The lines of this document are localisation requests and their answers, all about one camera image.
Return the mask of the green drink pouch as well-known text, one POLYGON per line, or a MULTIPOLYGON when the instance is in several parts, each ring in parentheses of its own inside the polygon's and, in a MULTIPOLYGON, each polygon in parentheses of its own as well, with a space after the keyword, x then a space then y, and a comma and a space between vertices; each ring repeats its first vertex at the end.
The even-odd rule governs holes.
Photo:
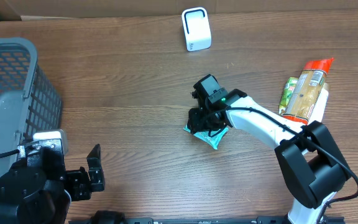
POLYGON ((296 87, 297 82, 298 82, 297 78, 290 77, 287 80, 287 82, 285 83, 285 86, 282 91, 280 103, 278 106, 278 113, 280 116, 283 115, 285 110, 287 109, 288 103, 289 103, 292 93, 296 87))

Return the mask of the white tube gold cap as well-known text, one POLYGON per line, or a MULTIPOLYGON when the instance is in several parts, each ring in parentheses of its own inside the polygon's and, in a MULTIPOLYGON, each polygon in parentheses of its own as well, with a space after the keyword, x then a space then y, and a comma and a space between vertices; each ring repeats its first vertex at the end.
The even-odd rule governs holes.
POLYGON ((321 89, 318 99, 314 105, 312 114, 309 118, 308 121, 309 124, 312 123, 313 121, 322 122, 324 111, 326 108, 326 103, 328 101, 329 88, 330 88, 329 84, 324 83, 323 88, 321 89))

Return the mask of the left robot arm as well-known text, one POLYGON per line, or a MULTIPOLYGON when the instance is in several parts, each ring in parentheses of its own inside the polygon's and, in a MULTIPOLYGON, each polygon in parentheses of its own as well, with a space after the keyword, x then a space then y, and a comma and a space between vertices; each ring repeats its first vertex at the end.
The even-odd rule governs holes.
POLYGON ((89 200, 105 189, 101 146, 86 160, 88 168, 66 170, 59 139, 26 142, 24 157, 0 177, 0 224, 64 223, 72 202, 89 200))

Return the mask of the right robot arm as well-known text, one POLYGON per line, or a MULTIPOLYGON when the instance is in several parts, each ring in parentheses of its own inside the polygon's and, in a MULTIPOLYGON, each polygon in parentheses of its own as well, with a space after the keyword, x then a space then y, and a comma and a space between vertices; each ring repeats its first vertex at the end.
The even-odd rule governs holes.
POLYGON ((212 75, 193 86, 198 106, 188 113, 191 134, 212 136, 227 127, 243 130, 271 147, 294 197, 288 223, 328 223, 325 211, 354 174, 327 127, 300 124, 260 106, 245 92, 227 91, 212 75))

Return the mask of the orange San Remo pasta packet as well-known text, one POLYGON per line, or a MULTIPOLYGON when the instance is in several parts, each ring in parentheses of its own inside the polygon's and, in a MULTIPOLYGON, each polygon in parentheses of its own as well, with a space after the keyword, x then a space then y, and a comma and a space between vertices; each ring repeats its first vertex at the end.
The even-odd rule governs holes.
POLYGON ((312 60, 306 63, 296 83, 283 117, 308 124, 325 84, 334 58, 312 60))

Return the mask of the teal snack bar packet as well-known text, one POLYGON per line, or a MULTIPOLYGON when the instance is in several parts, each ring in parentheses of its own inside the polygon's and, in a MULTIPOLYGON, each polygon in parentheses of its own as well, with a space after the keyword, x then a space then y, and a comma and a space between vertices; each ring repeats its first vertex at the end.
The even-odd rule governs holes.
POLYGON ((229 128, 225 125, 222 129, 217 131, 201 131, 193 134, 196 138, 209 144, 214 150, 218 150, 218 145, 221 139, 229 131, 229 128))

